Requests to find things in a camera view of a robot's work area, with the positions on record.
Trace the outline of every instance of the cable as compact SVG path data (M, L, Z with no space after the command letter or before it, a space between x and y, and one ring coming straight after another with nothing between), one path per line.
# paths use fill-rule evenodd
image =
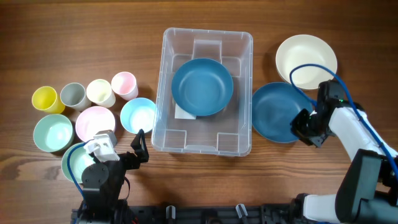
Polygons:
M71 158L72 153L73 153L76 149L78 149L78 148L80 148L80 147L83 147L83 146L84 146L85 144L87 144L89 141L84 142L84 143L81 143L81 144L75 146L75 147L69 152L68 159L67 159L68 171L69 171L70 176L71 176L71 178L72 178L72 180L73 180L73 183L75 183L77 189L78 189L79 192L81 193L81 196L83 197L83 200L85 200L85 196L83 195L83 191L82 191L82 189L80 188L80 185L78 184L78 182L76 181L76 178L75 178L75 176L73 175L72 169L70 168L70 158Z
M395 163L394 159L392 158L390 152L387 150L387 148L385 147L384 143L379 139L379 137L377 136L377 134L372 130L372 128L367 124L367 122L365 122L365 120L363 119L363 117L360 115L360 113L358 112L358 110L356 109L356 106L354 104L354 101L348 91L347 86L345 85L345 83L342 81L342 79L340 79L339 76L337 76L334 72L332 72L329 68L324 67L323 65L317 65L317 64L313 64L313 63L308 63L308 64L304 64L304 65L299 65L297 67L295 67L291 72L290 72L290 82L293 85L293 88L295 88L301 95L305 96L308 100L310 100L310 102L316 107L317 106L317 102L311 98L309 98L303 91L299 90L294 84L293 84L293 80L292 80L292 75L293 72L296 71L297 69L300 69L302 67L308 67L308 66L312 66L312 67L318 67L318 68L322 68L325 71L327 71L328 73L330 73L331 75L333 75L333 77L340 83L340 85L343 87L344 92L346 93L347 99L349 101L350 106L352 107L352 109L354 110L355 114L357 115L358 119L360 120L360 122L363 124L363 126L369 131L369 133L371 134L371 136L374 138L374 140L377 142L377 144L379 145L379 147L383 150L383 152L385 153L388 162L391 165L392 170L395 173L395 178L398 182L398 167L397 164Z

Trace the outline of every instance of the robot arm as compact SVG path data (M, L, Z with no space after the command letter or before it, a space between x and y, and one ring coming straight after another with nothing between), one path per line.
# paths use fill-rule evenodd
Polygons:
M320 147L328 136L337 136L352 161L338 193L306 195L301 200L301 213L318 222L396 224L398 186L391 166L343 97L339 83L323 82L319 87L316 113L303 110L292 121L292 131L307 145ZM375 132L362 107L356 106ZM397 157L398 153L381 141L391 156ZM376 191L377 182L390 187L389 193Z

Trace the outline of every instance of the green bowl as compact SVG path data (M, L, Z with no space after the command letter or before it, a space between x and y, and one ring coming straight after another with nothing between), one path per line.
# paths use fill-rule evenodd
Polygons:
M73 182L73 180L68 170L68 155L70 151L72 151L72 149L79 144L81 143L70 146L70 148L64 153L62 157L62 172L64 176L71 182ZM86 149L84 149L83 147L77 148L70 156L70 169L72 170L73 175L75 176L75 179L79 184L82 183L81 175L83 174L83 171L92 164L94 164L94 159L89 154L87 154Z
M45 152L66 149L73 141L75 132L70 120L61 114L50 114L42 118L35 127L33 140Z

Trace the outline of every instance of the wood grain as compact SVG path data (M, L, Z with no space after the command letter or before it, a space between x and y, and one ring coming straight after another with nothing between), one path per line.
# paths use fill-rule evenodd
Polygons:
M354 100L389 145L398 146L396 1L38 2L0 5L1 223L68 223L81 201L62 174L62 155L33 143L33 128L44 116L31 105L34 90L50 85L60 92L70 82L87 86L130 71L140 95L155 100L168 27L251 33L253 91L282 81L274 59L284 39L312 34L325 40ZM112 110L117 113L124 103L118 98ZM78 115L65 114L72 120ZM130 150L134 135L120 128L117 135L117 150ZM302 192L335 193L349 167L335 138L315 149L301 142L275 144L253 132L252 151L242 158L167 154L148 145L149 163L127 175L130 205L288 202Z

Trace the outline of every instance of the clear plastic container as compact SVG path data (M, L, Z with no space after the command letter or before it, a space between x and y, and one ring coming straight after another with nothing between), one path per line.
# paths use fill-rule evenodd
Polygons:
M247 32L169 28L164 32L152 145L163 152L246 156L251 150L253 38ZM234 81L229 104L217 114L175 118L175 72L195 58L222 63Z

